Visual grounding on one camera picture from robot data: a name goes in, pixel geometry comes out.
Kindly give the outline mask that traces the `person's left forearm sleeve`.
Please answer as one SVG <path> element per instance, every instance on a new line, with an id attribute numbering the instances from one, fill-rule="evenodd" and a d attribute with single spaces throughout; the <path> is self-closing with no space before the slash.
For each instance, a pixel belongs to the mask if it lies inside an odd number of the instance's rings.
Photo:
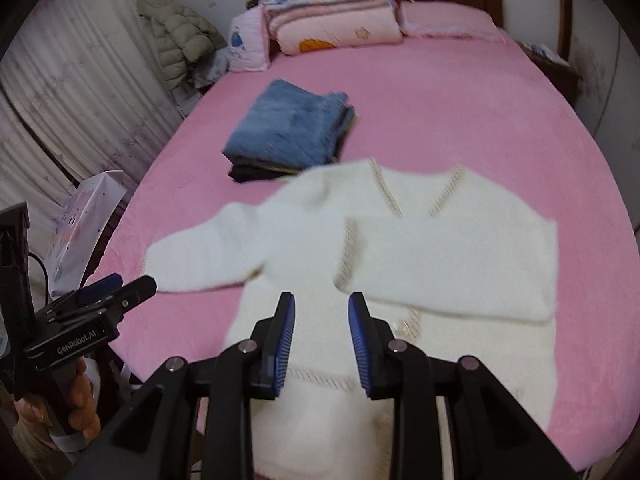
<path id="1" fill-rule="evenodd" d="M 1 418 L 9 424 L 10 436 L 41 479 L 63 479 L 70 461 L 54 445 L 50 436 L 51 422 L 41 401 L 12 396 L 1 400 Z"/>

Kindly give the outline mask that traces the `person's left hand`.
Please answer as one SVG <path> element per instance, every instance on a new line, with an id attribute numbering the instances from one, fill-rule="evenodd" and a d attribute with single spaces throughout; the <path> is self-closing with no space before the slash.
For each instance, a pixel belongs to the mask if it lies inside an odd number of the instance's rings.
<path id="1" fill-rule="evenodd" d="M 87 364 L 79 358 L 75 364 L 76 375 L 64 392 L 64 406 L 67 411 L 67 423 L 73 432 L 79 431 L 87 440 L 93 440 L 101 431 L 101 422 L 96 412 L 96 400 L 93 399 L 92 385 L 87 376 Z M 49 428 L 53 426 L 46 402 L 40 396 L 26 394 L 14 402 L 18 420 L 28 432 L 46 445 L 53 445 Z"/>

